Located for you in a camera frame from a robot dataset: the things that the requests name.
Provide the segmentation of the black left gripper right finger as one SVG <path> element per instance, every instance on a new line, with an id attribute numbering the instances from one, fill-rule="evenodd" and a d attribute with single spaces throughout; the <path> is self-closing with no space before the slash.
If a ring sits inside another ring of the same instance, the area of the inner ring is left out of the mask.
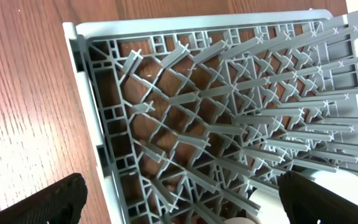
<path id="1" fill-rule="evenodd" d="M 282 174 L 278 186 L 279 197 L 290 223 L 358 223 L 358 205 L 297 172 Z"/>

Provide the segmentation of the white plastic cup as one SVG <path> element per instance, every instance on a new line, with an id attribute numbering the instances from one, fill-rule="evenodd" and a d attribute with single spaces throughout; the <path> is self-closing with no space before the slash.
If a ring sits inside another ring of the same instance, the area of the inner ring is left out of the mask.
<path id="1" fill-rule="evenodd" d="M 290 224 L 278 196 L 257 189 L 250 195 L 249 199 L 260 205 L 260 211 L 258 215 L 247 212 L 247 218 L 258 224 Z"/>

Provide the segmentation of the light blue bowl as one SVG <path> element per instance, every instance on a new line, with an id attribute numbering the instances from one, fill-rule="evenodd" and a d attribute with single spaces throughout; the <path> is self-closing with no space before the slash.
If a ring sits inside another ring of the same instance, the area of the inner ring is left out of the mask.
<path id="1" fill-rule="evenodd" d="M 302 174 L 311 177 L 320 186 L 358 205 L 358 176 L 344 170 L 335 173 L 306 169 Z"/>

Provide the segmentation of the pink bowl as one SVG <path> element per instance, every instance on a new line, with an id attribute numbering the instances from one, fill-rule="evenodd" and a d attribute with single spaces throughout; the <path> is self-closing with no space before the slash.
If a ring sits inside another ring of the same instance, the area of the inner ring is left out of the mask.
<path id="1" fill-rule="evenodd" d="M 256 224 L 251 219 L 245 217 L 234 217 L 224 221 L 224 224 Z"/>

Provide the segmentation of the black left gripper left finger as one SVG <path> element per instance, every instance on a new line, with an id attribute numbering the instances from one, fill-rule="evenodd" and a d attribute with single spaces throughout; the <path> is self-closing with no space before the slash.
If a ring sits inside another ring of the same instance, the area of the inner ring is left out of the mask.
<path id="1" fill-rule="evenodd" d="M 77 224 L 88 189 L 80 173 L 72 173 L 14 205 L 0 210 L 0 223 Z"/>

